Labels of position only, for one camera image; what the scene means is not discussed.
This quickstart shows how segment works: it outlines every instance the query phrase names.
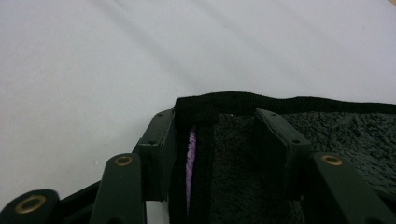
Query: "black fleece lining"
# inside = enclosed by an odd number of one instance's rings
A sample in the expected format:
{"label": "black fleece lining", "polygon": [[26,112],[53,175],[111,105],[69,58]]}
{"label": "black fleece lining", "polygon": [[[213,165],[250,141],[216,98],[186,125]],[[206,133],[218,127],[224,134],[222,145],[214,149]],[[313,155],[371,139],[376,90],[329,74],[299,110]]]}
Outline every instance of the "black fleece lining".
{"label": "black fleece lining", "polygon": [[210,223],[304,223],[300,203],[274,199],[262,170],[251,157],[253,124],[253,116],[219,115]]}
{"label": "black fleece lining", "polygon": [[396,115],[347,112],[286,114],[312,144],[349,160],[373,187],[396,196]]}
{"label": "black fleece lining", "polygon": [[[219,113],[253,115],[255,108],[264,108],[278,114],[310,111],[396,114],[396,105],[348,103],[315,97],[274,99],[246,92],[219,92],[179,98],[175,106],[178,156],[169,191],[171,224],[209,223],[210,186],[214,159],[214,124],[220,121]],[[185,164],[188,130],[193,125],[197,127],[197,137],[200,143],[197,143],[191,188],[191,207],[189,218],[187,218]]]}

